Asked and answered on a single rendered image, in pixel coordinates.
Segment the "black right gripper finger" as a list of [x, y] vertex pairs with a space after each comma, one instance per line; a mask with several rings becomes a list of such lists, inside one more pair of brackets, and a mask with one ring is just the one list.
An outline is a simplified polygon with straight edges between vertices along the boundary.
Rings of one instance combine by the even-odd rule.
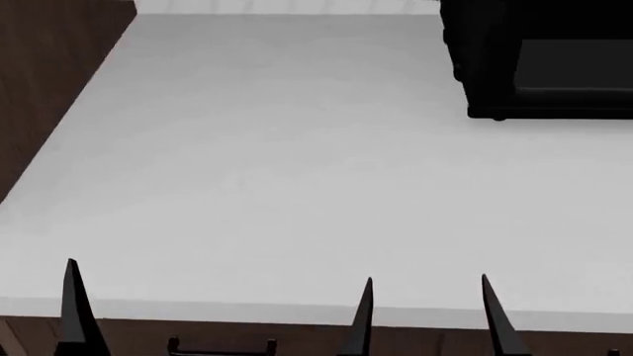
[[347, 338], [336, 356], [370, 356], [373, 310], [373, 279], [367, 278]]
[[482, 292], [494, 355], [532, 356], [509, 321], [487, 275], [482, 275]]

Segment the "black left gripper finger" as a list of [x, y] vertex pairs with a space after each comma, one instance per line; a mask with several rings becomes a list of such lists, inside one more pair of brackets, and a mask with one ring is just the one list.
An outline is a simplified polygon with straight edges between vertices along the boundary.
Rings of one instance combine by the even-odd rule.
[[93, 315], [76, 260], [69, 258], [63, 278], [61, 336], [53, 356], [111, 356]]

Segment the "black microwave oven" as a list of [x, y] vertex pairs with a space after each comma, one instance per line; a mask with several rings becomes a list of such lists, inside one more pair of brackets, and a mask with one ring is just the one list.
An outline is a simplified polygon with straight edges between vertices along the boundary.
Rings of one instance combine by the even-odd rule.
[[439, 0], [473, 119], [633, 121], [633, 0]]

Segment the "brown wooden base cabinet front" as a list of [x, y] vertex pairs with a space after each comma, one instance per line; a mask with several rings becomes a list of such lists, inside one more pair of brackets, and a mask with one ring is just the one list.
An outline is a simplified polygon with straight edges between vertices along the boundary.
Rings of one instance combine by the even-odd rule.
[[[168, 356], [169, 337], [184, 350], [263, 351], [277, 340], [276, 356], [335, 356], [349, 332], [343, 325], [294, 325], [239, 322], [184, 322], [100, 319], [113, 356]], [[533, 356], [606, 356], [618, 349], [633, 356], [633, 334], [522, 331]], [[10, 356], [51, 356], [61, 335], [60, 319], [0, 316], [0, 346]], [[370, 356], [493, 356], [491, 337], [480, 329], [372, 329]]]

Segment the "dark brown wooden tall cabinet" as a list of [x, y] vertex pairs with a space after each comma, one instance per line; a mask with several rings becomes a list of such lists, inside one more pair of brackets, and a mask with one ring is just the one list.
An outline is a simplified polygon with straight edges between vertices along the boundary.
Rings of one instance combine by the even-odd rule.
[[0, 0], [0, 204], [135, 16], [134, 0]]

